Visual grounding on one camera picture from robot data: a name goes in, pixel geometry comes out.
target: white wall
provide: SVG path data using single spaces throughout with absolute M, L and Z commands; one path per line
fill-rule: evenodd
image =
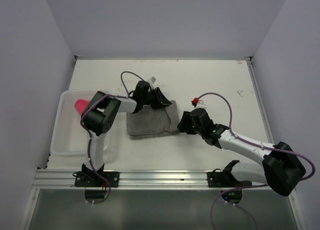
M 310 230 L 320 225 L 320 0 L 286 0 L 253 58 L 276 141 L 313 160 L 316 175 L 297 186 Z
M 86 59 L 253 56 L 285 0 L 47 0 Z
M 45 0 L 0 0 L 0 223 L 18 229 L 73 55 Z

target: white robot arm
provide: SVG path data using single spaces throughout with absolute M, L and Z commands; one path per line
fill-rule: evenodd
M 215 124 L 204 108 L 185 111 L 177 127 L 181 133 L 200 135 L 211 146 L 233 151 L 256 162 L 233 160 L 223 171 L 212 172 L 215 181 L 230 187 L 251 181 L 268 184 L 278 194 L 288 196 L 306 173 L 297 156 L 272 150 L 292 151 L 288 144 L 274 145 L 240 135 L 228 126 Z
M 133 113 L 137 107 L 137 102 L 131 98 L 115 97 L 114 99 L 120 101 L 120 106 L 117 113 Z M 104 145 L 105 145 L 105 139 L 106 139 L 107 133 L 96 135 L 95 132 L 93 132 L 92 130 L 90 131 L 92 135 L 92 141 L 90 146 L 91 162 L 94 169 L 100 169 L 104 165 L 103 153 L 104 153 Z M 84 165 L 88 169 L 92 170 L 92 166 L 89 160 L 87 160 L 84 163 Z

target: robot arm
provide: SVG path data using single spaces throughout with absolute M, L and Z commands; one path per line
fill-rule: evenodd
M 84 162 L 81 171 L 76 173 L 75 186 L 101 186 L 102 181 L 97 177 L 95 171 L 100 175 L 104 175 L 103 151 L 106 133 L 112 127 L 117 113 L 135 114 L 144 105 L 150 105 L 152 109 L 157 110 L 171 104 L 158 87 L 151 88 L 147 81 L 138 82 L 132 97 L 110 96 L 98 91 L 81 115 L 83 126 L 90 132 L 92 137 L 88 145 L 90 159 Z
M 178 129 L 181 133 L 198 134 L 211 146 L 233 151 L 256 162 L 243 163 L 233 160 L 222 172 L 212 173 L 215 179 L 232 184 L 242 181 L 267 183 L 278 194 L 288 196 L 306 173 L 306 169 L 295 155 L 265 149 L 292 151 L 286 143 L 280 142 L 273 145 L 236 132 L 232 134 L 229 127 L 215 124 L 204 108 L 196 108 L 191 112 L 185 111 Z M 238 138 L 256 146 L 240 141 Z

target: wire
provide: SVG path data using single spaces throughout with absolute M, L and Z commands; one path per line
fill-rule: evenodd
M 243 139 L 239 136 L 236 136 L 236 134 L 234 133 L 234 131 L 232 130 L 232 120 L 233 120 L 233 113 L 232 113 L 232 108 L 231 108 L 231 105 L 230 103 L 228 102 L 228 100 L 222 96 L 221 94 L 219 93 L 216 93 L 216 92 L 206 92 L 202 95 L 200 95 L 198 97 L 198 99 L 201 99 L 202 97 L 206 96 L 206 95 L 215 95 L 215 96 L 218 96 L 220 98 L 222 98 L 225 103 L 227 104 L 228 108 L 229 108 L 229 112 L 230 112 L 230 120 L 229 120 L 229 130 L 230 130 L 230 133 L 237 139 L 239 139 L 241 142 L 243 143 L 246 143 L 246 144 L 249 144 L 251 146 L 254 146 L 254 147 L 258 147 L 260 148 L 261 146 L 256 144 L 256 143 L 253 143 L 251 141 L 248 141 L 246 139 Z M 280 152 L 280 153 L 285 153 L 285 154 L 291 154 L 291 155 L 295 155 L 297 157 L 300 157 L 304 160 L 306 160 L 310 165 L 311 165 L 311 173 L 305 177 L 303 177 L 301 179 L 301 181 L 304 181 L 304 180 L 307 180 L 309 178 L 311 178 L 315 172 L 316 172 L 316 166 L 314 165 L 314 163 L 309 159 L 307 158 L 306 156 L 300 154 L 300 153 L 297 153 L 297 152 L 293 152 L 293 151 L 288 151 L 288 150 L 283 150 L 283 149 L 278 149 L 278 148 L 272 148 L 272 147 L 264 147 L 264 149 L 266 150 L 270 150 L 270 151 L 275 151 L 275 152 Z M 214 206 L 215 204 L 217 203 L 218 199 L 225 193 L 228 193 L 228 192 L 232 192 L 232 191 L 237 191 L 237 190 L 242 190 L 242 189 L 253 189 L 253 188 L 261 188 L 261 187 L 266 187 L 268 186 L 267 184 L 263 184 L 263 185 L 255 185 L 255 186 L 242 186 L 242 187 L 236 187 L 236 188 L 232 188 L 232 189 L 229 189 L 229 190 L 225 190 L 223 191 L 221 194 L 219 194 L 213 201 L 212 205 L 211 205 L 211 208 L 210 208 L 210 221 L 211 221 L 211 225 L 213 227 L 213 229 L 217 229 L 215 223 L 214 223 L 214 220 L 213 220 L 213 209 L 214 209 Z M 253 219 L 254 221 L 254 224 L 255 224 L 255 228 L 258 229 L 258 224 L 257 224 L 257 220 L 255 219 L 255 217 L 248 211 L 246 210 L 244 207 L 240 206 L 240 205 L 236 205 L 238 208 L 242 209 L 243 211 L 245 211 L 246 213 L 248 213 L 251 218 Z
M 217 203 L 217 201 L 219 200 L 219 198 L 223 195 L 223 194 L 226 194 L 226 193 L 229 193 L 229 192 L 233 192 L 233 191 L 238 191 L 238 190 L 242 190 L 242 189 L 255 189 L 255 188 L 262 188 L 262 187 L 267 187 L 268 185 L 267 184 L 262 184 L 262 185 L 254 185 L 254 186 L 240 186 L 240 187 L 235 187 L 235 188 L 231 188 L 231 189 L 228 189 L 228 190 L 225 190 L 223 192 L 221 192 L 220 194 L 218 194 L 218 196 L 215 197 L 215 199 L 213 200 L 213 203 L 211 204 L 211 207 L 210 207 L 210 221 L 211 221 L 211 225 L 213 227 L 213 229 L 217 229 L 216 225 L 215 225 L 215 222 L 214 222 L 214 219 L 213 219 L 213 213 L 214 213 L 214 206 L 215 204 Z M 257 223 L 257 220 L 256 218 L 252 215 L 251 212 L 249 212 L 247 209 L 245 209 L 243 206 L 240 206 L 238 204 L 235 204 L 234 205 L 235 207 L 245 211 L 251 218 L 252 220 L 254 221 L 254 225 L 255 225 L 255 229 L 259 229 L 259 226 L 258 226 L 258 223 Z
M 107 198 L 110 196 L 110 193 L 111 193 L 111 185 L 110 185 L 110 182 L 104 178 L 103 176 L 101 176 L 97 170 L 95 169 L 93 163 L 92 163 L 92 160 L 91 160 L 91 153 L 90 153 L 90 150 L 91 150 L 91 142 L 92 142 L 92 133 L 90 132 L 90 130 L 85 126 L 84 124 L 84 119 L 86 118 L 86 116 L 88 115 L 88 113 L 94 109 L 99 103 L 101 103 L 104 99 L 106 99 L 107 97 L 116 97 L 114 95 L 111 95 L 111 94 L 106 94 L 104 95 L 103 97 L 101 97 L 98 101 L 96 101 L 91 107 L 89 107 L 89 109 L 82 115 L 81 117 L 81 120 L 80 120 L 80 124 L 81 126 L 88 132 L 89 134 L 89 142 L 88 142 L 88 148 L 87 148 L 87 155 L 88 155 L 88 158 L 89 158 L 89 163 L 90 163 L 90 166 L 92 168 L 92 171 L 95 173 L 95 175 L 97 175 L 100 179 L 102 179 L 103 182 L 105 182 L 107 184 L 107 187 L 109 188 L 109 191 L 107 193 L 107 195 L 105 196 L 104 199 L 100 200 L 100 201 L 92 201 L 91 203 L 92 204 L 100 204 L 100 203 L 103 203 L 105 200 L 107 200 Z
M 144 81 L 144 79 L 142 77 L 140 77 L 138 74 L 135 74 L 134 72 L 132 71 L 123 71 L 120 75 L 120 79 L 121 79 L 121 82 L 122 82 L 122 85 L 124 86 L 124 89 L 125 89 L 125 92 L 127 94 L 127 96 L 129 97 L 129 91 L 128 91 L 128 88 L 124 82 L 124 79 L 123 79 L 123 74 L 132 74 L 132 75 L 135 75 L 136 77 L 138 77 L 139 79 L 141 79 L 142 81 Z

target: pink object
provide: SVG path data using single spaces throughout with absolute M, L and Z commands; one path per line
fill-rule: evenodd
M 89 104 L 89 101 L 84 99 L 79 99 L 75 102 L 74 107 L 76 111 L 81 115 L 86 109 L 86 107 L 88 106 L 88 104 Z

